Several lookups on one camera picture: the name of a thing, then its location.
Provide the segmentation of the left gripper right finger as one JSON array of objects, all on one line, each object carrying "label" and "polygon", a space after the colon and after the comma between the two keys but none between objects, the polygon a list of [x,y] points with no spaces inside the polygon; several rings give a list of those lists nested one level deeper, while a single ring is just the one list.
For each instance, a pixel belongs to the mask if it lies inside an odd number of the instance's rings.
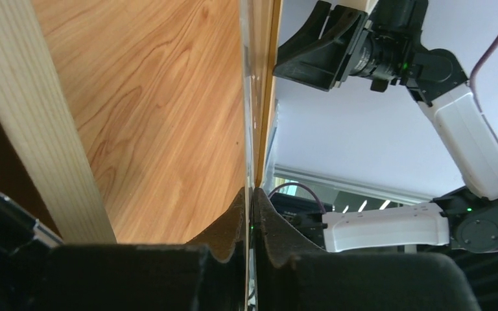
[{"label": "left gripper right finger", "polygon": [[252,198],[258,310],[478,310],[463,271],[434,253],[329,253]]}]

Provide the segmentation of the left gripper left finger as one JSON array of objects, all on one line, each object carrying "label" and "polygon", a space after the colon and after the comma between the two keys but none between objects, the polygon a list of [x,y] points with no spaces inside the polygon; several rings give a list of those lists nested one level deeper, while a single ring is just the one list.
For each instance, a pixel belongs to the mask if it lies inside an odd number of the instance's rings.
[{"label": "left gripper left finger", "polygon": [[185,244],[70,245],[52,250],[40,310],[243,310],[245,191]]}]

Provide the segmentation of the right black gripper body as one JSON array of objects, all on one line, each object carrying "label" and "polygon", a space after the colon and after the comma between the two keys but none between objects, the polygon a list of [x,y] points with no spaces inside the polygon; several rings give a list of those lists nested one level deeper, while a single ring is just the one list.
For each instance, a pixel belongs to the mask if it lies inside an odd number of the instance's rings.
[{"label": "right black gripper body", "polygon": [[404,84],[428,6],[428,1],[379,1],[362,32],[359,61],[350,76],[371,80],[370,90],[380,93]]}]

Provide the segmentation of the clear acrylic sheet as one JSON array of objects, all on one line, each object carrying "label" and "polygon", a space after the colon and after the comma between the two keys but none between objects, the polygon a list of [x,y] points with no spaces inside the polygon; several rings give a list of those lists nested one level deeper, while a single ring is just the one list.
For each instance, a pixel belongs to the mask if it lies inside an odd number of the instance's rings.
[{"label": "clear acrylic sheet", "polygon": [[257,109],[256,86],[256,60],[254,47],[254,2],[249,0],[239,1],[239,25],[241,31],[241,60],[242,60],[242,86],[243,86],[243,123],[244,123],[244,302],[245,310],[249,309],[250,300],[254,292],[251,251],[251,212],[252,195],[255,187],[255,112]]}]

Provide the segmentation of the light wooden picture frame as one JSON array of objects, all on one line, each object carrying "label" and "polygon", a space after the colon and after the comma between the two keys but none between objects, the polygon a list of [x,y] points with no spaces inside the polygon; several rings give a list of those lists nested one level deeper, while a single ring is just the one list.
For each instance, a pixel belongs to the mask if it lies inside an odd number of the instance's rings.
[{"label": "light wooden picture frame", "polygon": [[[281,1],[254,2],[255,185]],[[244,190],[239,1],[0,1],[0,129],[69,243],[183,243]]]}]

